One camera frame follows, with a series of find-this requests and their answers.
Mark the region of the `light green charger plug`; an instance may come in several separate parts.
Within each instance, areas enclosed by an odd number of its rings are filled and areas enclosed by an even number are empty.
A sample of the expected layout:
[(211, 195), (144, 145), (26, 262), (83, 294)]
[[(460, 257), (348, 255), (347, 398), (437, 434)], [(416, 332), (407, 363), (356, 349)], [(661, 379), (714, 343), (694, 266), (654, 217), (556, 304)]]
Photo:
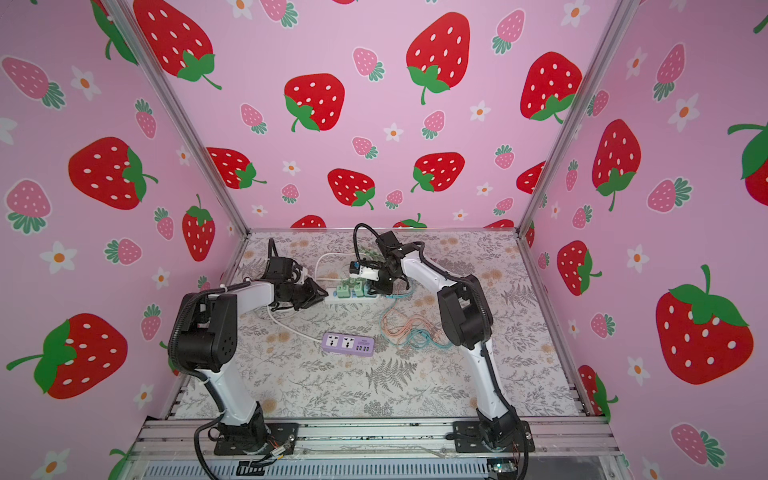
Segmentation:
[(338, 298), (346, 299), (351, 297), (350, 288), (348, 285), (340, 285), (336, 289), (336, 296)]

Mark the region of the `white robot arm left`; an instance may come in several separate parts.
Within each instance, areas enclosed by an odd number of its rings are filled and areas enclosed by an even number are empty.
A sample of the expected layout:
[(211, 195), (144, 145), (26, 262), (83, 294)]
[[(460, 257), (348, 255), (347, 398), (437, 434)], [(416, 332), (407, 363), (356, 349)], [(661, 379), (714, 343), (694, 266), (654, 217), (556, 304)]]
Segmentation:
[(270, 431), (263, 410), (248, 392), (234, 364), (238, 319), (259, 308), (308, 309), (328, 296), (313, 279), (299, 283), (246, 279), (244, 282), (186, 294), (168, 342), (168, 356), (180, 372), (205, 386), (218, 409), (213, 427), (217, 449), (226, 454), (256, 453)]

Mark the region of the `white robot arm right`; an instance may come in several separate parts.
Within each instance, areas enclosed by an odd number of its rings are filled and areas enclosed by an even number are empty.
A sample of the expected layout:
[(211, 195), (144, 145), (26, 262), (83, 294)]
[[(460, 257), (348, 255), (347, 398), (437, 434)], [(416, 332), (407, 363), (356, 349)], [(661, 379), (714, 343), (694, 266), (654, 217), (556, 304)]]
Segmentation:
[(443, 332), (461, 351), (475, 385), (479, 441), (491, 451), (516, 448), (532, 450), (528, 423), (506, 399), (492, 349), (493, 316), (480, 281), (473, 275), (458, 277), (430, 262), (421, 251), (403, 248), (387, 254), (382, 262), (358, 260), (349, 267), (381, 291), (394, 281), (415, 281), (434, 293)]

